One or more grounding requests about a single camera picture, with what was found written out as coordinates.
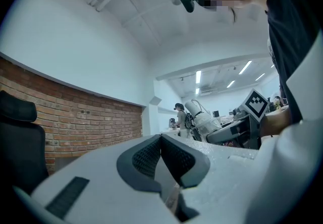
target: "white ceiling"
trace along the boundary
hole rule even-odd
[[[235,26],[232,13],[227,8],[210,12],[196,4],[194,12],[190,14],[182,4],[175,6],[171,0],[111,0],[104,10],[109,10],[118,19],[148,56],[170,40],[183,38],[192,32],[199,35],[200,30],[205,32],[206,29],[212,31],[220,28],[218,22]],[[256,6],[240,9],[236,24],[258,22],[260,17],[265,17],[260,11]]]
[[[265,73],[262,77],[264,78],[276,71],[275,67],[271,68],[273,65],[272,58],[268,57],[252,60],[243,74],[239,75],[239,72],[247,62],[248,60],[238,61],[201,69],[202,74],[199,84],[196,84],[195,72],[170,78],[169,83],[180,97],[194,96],[196,88],[200,88],[200,94],[198,96],[203,96],[257,85],[262,79],[260,78],[258,81],[256,79],[262,73]],[[230,88],[227,88],[233,80],[235,80],[235,83]]]

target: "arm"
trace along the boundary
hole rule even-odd
[[[259,136],[278,135],[291,124],[290,109],[279,114],[264,116],[260,122]]]

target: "brick wall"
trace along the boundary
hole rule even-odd
[[[36,104],[35,123],[46,132],[45,157],[50,174],[55,171],[56,157],[81,156],[142,135],[140,106],[67,87],[2,58],[0,90]]]

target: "black shirt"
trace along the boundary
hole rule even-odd
[[[297,123],[302,115],[286,81],[312,47],[320,23],[312,0],[267,0],[267,7],[276,69],[291,110],[292,123]]]

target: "black chair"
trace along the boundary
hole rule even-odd
[[[0,91],[0,157],[2,177],[27,194],[48,177],[45,131],[32,122],[37,118],[32,102]]]

